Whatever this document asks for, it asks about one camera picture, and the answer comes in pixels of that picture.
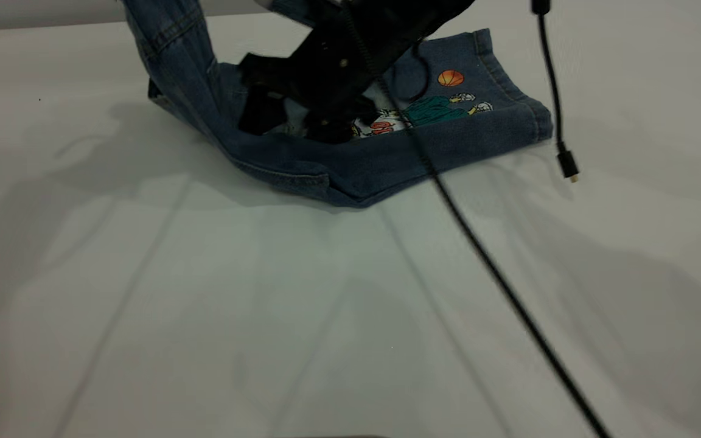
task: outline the white wall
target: white wall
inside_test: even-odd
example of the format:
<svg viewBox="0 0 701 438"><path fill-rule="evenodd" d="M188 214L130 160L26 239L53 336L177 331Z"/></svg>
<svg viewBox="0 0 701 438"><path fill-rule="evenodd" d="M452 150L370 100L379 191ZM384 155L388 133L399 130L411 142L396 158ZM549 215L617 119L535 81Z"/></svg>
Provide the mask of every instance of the white wall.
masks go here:
<svg viewBox="0 0 701 438"><path fill-rule="evenodd" d="M254 0L203 0L207 15L263 12ZM116 0L0 0L0 29L123 20Z"/></svg>

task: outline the cartoon character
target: cartoon character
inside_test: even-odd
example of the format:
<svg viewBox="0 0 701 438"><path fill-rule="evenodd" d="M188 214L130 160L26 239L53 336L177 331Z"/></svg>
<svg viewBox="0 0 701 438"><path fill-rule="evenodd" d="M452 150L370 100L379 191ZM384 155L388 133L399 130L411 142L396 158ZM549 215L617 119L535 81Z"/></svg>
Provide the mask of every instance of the cartoon character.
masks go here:
<svg viewBox="0 0 701 438"><path fill-rule="evenodd" d="M445 122L446 120L462 119L472 114L491 111L489 102L481 102L473 106L470 111L462 108L451 108L451 103L472 102L475 95L470 92L459 92L451 97L432 96L418 100L405 111L409 120L415 127L422 127L430 123Z"/></svg>
<svg viewBox="0 0 701 438"><path fill-rule="evenodd" d="M381 134L393 133L394 131L404 130L405 122L400 118L400 115L395 110L378 109L378 119L369 127L364 125L360 120L356 120L352 127L354 137L369 137L379 136Z"/></svg>
<svg viewBox="0 0 701 438"><path fill-rule="evenodd" d="M459 86L464 83L464 75L456 70L445 70L438 78L442 86ZM409 122L408 127L422 127L431 123L445 122L447 120L462 119L478 112L492 111L494 108L489 102L481 102L473 105L469 111L464 108L452 108L453 103L473 102L476 99L471 92L459 92L451 97L431 96L424 97L412 103L404 110ZM380 109L378 119L369 127L357 120L352 127L355 137L378 136L380 134L393 133L404 130L405 122L401 120L397 111Z"/></svg>

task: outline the blue denim fabric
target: blue denim fabric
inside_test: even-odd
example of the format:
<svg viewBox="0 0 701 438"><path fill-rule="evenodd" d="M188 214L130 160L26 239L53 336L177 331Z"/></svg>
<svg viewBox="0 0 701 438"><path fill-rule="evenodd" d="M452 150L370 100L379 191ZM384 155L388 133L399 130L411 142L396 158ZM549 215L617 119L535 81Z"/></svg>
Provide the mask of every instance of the blue denim fabric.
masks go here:
<svg viewBox="0 0 701 438"><path fill-rule="evenodd" d="M203 133L243 172L284 191L347 207L368 207L428 177L401 130L345 144L309 141L287 128L264 136L243 133L237 122L247 89L236 66L216 61L197 0L124 3L150 75L148 97ZM550 113L504 73L488 30L427 41L420 52L434 77L425 78L420 64L404 55L397 62L395 93L411 96L429 80L425 97L409 112L428 121L416 130L440 172L550 138ZM390 83L391 72L386 76ZM475 99L451 102L462 94ZM380 92L373 88L368 96L386 108Z"/></svg>

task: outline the white tablecloth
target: white tablecloth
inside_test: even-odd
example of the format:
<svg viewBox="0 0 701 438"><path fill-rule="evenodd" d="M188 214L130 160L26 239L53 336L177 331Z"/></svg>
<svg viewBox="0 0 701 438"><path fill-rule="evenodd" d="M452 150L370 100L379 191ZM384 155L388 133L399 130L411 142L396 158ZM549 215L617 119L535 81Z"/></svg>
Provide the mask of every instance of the white tablecloth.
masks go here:
<svg viewBox="0 0 701 438"><path fill-rule="evenodd" d="M701 0L563 0L565 135L450 172L615 436L701 437ZM526 2L492 29L551 105ZM217 57L307 30L209 19ZM125 25L0 31L0 436L590 436L428 183L272 191L145 99Z"/></svg>

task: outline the basketball graphic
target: basketball graphic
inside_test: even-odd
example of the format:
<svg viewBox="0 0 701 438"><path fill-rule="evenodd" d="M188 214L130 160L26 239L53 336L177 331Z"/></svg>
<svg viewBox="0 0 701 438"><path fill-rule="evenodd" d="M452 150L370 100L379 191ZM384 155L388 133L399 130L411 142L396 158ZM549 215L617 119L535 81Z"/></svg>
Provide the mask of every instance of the basketball graphic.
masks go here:
<svg viewBox="0 0 701 438"><path fill-rule="evenodd" d="M444 72L440 73L439 82L442 86L461 85L464 83L464 75L456 70L445 70Z"/></svg>

